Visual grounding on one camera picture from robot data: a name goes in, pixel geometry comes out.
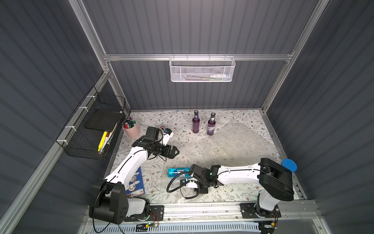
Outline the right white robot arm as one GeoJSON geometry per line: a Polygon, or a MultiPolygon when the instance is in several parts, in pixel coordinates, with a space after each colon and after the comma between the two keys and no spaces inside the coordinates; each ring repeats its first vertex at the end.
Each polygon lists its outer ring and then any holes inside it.
{"type": "Polygon", "coordinates": [[[213,165],[208,169],[194,164],[190,173],[200,187],[217,188],[234,183],[261,185],[264,190],[254,204],[254,210],[260,216],[274,214],[280,201],[294,200],[292,172],[268,158],[238,167],[213,165]]]}

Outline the blue liquid glass bottle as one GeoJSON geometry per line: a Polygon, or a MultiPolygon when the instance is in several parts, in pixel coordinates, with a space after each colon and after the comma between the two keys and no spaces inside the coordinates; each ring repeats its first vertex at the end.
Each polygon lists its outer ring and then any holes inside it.
{"type": "Polygon", "coordinates": [[[168,169],[168,177],[172,178],[178,175],[181,172],[189,172],[190,168],[189,167],[184,167],[184,168],[169,168],[168,169]]]}

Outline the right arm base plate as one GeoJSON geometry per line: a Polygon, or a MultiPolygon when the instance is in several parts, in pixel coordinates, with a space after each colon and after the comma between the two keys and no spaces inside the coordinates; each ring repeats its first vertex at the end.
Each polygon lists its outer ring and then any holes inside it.
{"type": "Polygon", "coordinates": [[[280,218],[281,213],[278,205],[272,211],[268,211],[259,207],[256,202],[240,203],[240,210],[244,219],[250,218],[280,218]]]}

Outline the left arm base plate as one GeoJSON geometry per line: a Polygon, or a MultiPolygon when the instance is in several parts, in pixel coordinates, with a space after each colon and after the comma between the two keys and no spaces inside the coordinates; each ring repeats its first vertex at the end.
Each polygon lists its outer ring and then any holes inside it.
{"type": "Polygon", "coordinates": [[[164,205],[151,205],[145,216],[141,214],[135,214],[124,219],[125,222],[153,222],[163,221],[165,214],[164,205]]]}

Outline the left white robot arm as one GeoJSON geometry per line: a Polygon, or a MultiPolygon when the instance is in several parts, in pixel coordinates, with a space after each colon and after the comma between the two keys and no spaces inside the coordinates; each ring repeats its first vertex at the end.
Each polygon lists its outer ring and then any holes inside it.
{"type": "Polygon", "coordinates": [[[126,191],[130,187],[130,180],[149,156],[174,159],[179,154],[177,147],[168,145],[172,136],[171,129],[148,127],[146,134],[132,144],[122,163],[111,174],[92,186],[89,217],[114,224],[121,224],[132,216],[141,219],[149,217],[149,200],[128,198],[126,191]]]}

